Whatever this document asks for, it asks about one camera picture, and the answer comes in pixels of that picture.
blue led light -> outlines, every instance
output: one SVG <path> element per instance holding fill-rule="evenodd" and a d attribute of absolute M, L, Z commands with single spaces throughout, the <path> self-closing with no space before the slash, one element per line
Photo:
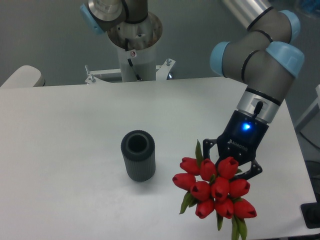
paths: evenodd
<path fill-rule="evenodd" d="M 242 130 L 243 131 L 247 131 L 248 129 L 250 129 L 251 128 L 251 126 L 248 124 L 248 123 L 244 123 L 243 125 L 242 125 Z"/>

white chair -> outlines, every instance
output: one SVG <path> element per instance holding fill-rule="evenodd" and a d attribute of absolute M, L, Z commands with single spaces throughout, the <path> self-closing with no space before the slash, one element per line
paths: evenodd
<path fill-rule="evenodd" d="M 0 89 L 42 87 L 45 82 L 45 78 L 38 69 L 25 65 L 16 70 Z"/>
<path fill-rule="evenodd" d="M 299 133 L 310 120 L 320 111 L 320 85 L 316 88 L 317 98 L 311 103 L 311 105 L 305 110 L 301 117 L 295 122 L 294 129 L 296 133 Z"/>

metal bracket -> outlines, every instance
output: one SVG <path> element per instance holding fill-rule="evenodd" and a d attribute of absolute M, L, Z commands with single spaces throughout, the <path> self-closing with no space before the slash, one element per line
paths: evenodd
<path fill-rule="evenodd" d="M 262 173 L 262 167 L 259 165 L 259 163 L 257 162 L 257 160 L 252 160 L 251 161 L 251 167 L 248 171 L 238 174 L 236 176 L 234 176 L 234 179 L 251 179 L 254 176 L 257 176 L 258 174 Z"/>
<path fill-rule="evenodd" d="M 203 159 L 210 158 L 210 149 L 217 144 L 217 139 L 205 139 L 202 142 Z"/>
<path fill-rule="evenodd" d="M 165 81 L 167 79 L 172 79 L 172 73 L 171 70 L 173 68 L 173 66 L 175 65 L 176 61 L 173 59 L 166 59 L 165 62 L 162 65 L 157 65 L 155 66 L 156 69 L 156 77 L 155 79 L 157 81 Z M 85 80 L 85 82 L 87 84 L 92 84 L 94 83 L 92 81 L 92 79 L 95 79 L 96 81 L 102 81 L 103 83 L 109 83 L 108 81 L 104 81 L 101 79 L 108 79 L 108 78 L 120 78 L 121 77 L 121 70 L 118 69 L 109 69 L 109 70 L 98 70 L 98 71 L 89 71 L 89 68 L 87 65 L 84 66 L 85 68 L 85 72 L 86 72 L 86 76 L 87 79 Z"/>

metal screw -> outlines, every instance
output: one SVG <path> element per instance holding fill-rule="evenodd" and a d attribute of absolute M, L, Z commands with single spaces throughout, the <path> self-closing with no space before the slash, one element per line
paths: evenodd
<path fill-rule="evenodd" d="M 91 82 L 93 82 L 93 83 L 96 82 L 95 76 L 93 74 L 91 74 Z"/>
<path fill-rule="evenodd" d="M 89 71 L 88 65 L 84 65 L 84 68 L 85 68 L 86 75 L 89 76 L 90 71 Z"/>
<path fill-rule="evenodd" d="M 172 76 L 172 73 L 169 72 L 168 77 L 167 77 L 167 80 L 170 80 L 170 79 L 173 79 L 173 78 L 174 78 L 174 77 Z"/>
<path fill-rule="evenodd" d="M 171 63 L 171 62 L 172 62 L 171 59 L 168 58 L 168 59 L 166 60 L 166 65 L 167 65 L 167 66 L 170 66 L 170 63 Z"/>

green leaf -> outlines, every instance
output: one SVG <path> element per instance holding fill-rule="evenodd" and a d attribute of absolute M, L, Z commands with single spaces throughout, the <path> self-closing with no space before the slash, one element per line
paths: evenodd
<path fill-rule="evenodd" d="M 246 240 L 247 235 L 248 235 L 248 229 L 247 225 L 244 219 L 238 218 L 234 216 L 234 219 L 236 220 L 237 226 L 238 226 L 238 231 L 241 235 L 242 240 Z"/>
<path fill-rule="evenodd" d="M 204 160 L 204 157 L 202 156 L 201 152 L 201 145 L 199 140 L 196 142 L 196 147 L 195 147 L 195 158 L 196 158 L 196 164 L 200 168 L 202 161 Z"/>
<path fill-rule="evenodd" d="M 196 199 L 195 197 L 193 197 L 192 201 L 189 204 L 189 208 L 193 207 L 194 205 L 196 205 L 199 202 L 198 199 Z"/>
<path fill-rule="evenodd" d="M 240 237 L 240 232 L 237 230 L 237 231 L 236 231 L 235 240 L 239 240 L 239 237 Z"/>
<path fill-rule="evenodd" d="M 216 222 L 217 222 L 217 226 L 218 226 L 218 231 L 220 231 L 222 228 L 223 220 L 224 220 L 224 217 L 219 215 L 218 213 L 216 213 Z"/>
<path fill-rule="evenodd" d="M 211 178 L 210 178 L 210 182 L 209 182 L 209 185 L 211 186 L 216 180 L 216 175 L 212 175 Z"/>
<path fill-rule="evenodd" d="M 232 233 L 231 233 L 231 240 L 238 240 L 240 233 L 238 231 L 238 224 L 234 217 L 231 219 L 232 222 Z"/>
<path fill-rule="evenodd" d="M 187 207 L 190 205 L 190 203 L 193 201 L 194 198 L 195 197 L 192 196 L 189 191 L 184 195 L 179 214 L 185 213 Z"/>

